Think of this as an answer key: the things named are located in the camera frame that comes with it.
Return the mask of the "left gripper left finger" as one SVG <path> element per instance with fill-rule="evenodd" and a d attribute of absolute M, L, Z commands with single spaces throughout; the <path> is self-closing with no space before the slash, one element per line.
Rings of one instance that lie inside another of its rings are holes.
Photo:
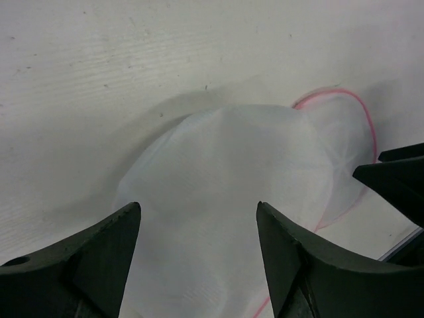
<path fill-rule="evenodd" d="M 1 265 L 2 317 L 118 317 L 140 227 L 132 202 Z"/>

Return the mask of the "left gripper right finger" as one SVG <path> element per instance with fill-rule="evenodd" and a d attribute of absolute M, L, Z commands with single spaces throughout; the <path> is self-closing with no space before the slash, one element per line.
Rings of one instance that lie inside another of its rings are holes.
<path fill-rule="evenodd" d="M 256 220 L 275 317 L 422 317 L 423 235 L 387 259 L 341 248 L 268 203 Z"/>

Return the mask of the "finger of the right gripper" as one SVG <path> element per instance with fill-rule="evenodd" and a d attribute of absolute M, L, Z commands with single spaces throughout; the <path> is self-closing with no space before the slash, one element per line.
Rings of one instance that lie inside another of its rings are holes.
<path fill-rule="evenodd" d="M 407 160 L 410 158 L 422 157 L 424 155 L 424 143 L 404 146 L 401 148 L 386 150 L 378 157 L 380 162 L 391 162 L 397 160 Z"/>
<path fill-rule="evenodd" d="M 375 191 L 411 222 L 423 227 L 423 159 L 359 166 L 353 177 Z"/>

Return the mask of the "white mesh laundry bag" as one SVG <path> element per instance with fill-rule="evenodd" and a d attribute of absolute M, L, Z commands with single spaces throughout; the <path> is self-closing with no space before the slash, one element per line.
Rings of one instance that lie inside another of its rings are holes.
<path fill-rule="evenodd" d="M 258 203 L 316 231 L 359 202 L 353 171 L 375 161 L 370 114 L 341 88 L 190 115 L 119 183 L 116 207 L 141 207 L 126 300 L 142 317 L 265 317 Z"/>

